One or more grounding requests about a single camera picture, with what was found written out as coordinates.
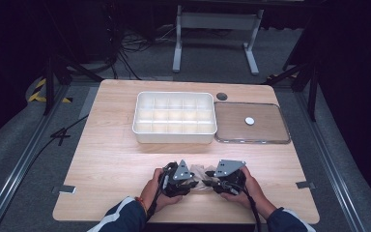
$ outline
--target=transparent lid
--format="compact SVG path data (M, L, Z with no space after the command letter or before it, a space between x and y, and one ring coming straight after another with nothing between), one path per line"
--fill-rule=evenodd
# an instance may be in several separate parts
M280 108L271 103L224 102L214 104L215 139L229 143L291 142Z

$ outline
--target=wooden table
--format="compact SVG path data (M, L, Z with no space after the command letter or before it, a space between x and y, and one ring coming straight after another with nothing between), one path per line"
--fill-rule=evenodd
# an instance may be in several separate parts
M216 167L218 161L244 160L265 195L275 206L294 210L308 223L319 214L305 181L293 142L273 144L140 144L131 129L136 98L142 91L226 93L228 102L278 104L270 86L104 80L76 148L65 185L74 194L61 193L53 211L57 220L101 220L126 196L138 196L156 167L185 160L188 167ZM184 199L155 214L152 222L252 223L254 216L213 191L193 190Z

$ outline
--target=clear plastic tray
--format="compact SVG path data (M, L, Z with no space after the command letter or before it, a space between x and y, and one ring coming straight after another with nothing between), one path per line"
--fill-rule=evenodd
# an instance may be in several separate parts
M216 133L213 96L141 92L132 130L140 143L211 143Z
M280 108L272 103L215 103L215 139L227 143L287 144L291 136Z

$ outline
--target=sleeve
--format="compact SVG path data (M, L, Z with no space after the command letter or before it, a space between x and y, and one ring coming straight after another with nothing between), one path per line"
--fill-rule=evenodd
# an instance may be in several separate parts
M275 210L268 218L267 224L270 232L316 232L294 212L284 208Z
M127 197L111 208L104 218L88 232L135 232L146 224L146 213L143 207L132 197Z

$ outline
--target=dark background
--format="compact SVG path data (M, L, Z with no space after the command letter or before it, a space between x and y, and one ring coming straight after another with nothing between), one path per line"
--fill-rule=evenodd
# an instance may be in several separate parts
M328 1L328 5L329 11L312 17L291 63L307 63L316 57L329 108L371 187L371 1ZM174 23L175 7L122 5L117 13L114 22L118 24L113 25L104 18L100 2L47 1L45 5L1 0L0 128L26 106L25 92L42 75L48 50L77 63L106 60L112 56L107 28L123 33L127 26L152 40L156 28ZM302 28L308 19L309 14L271 10L265 13L262 26Z

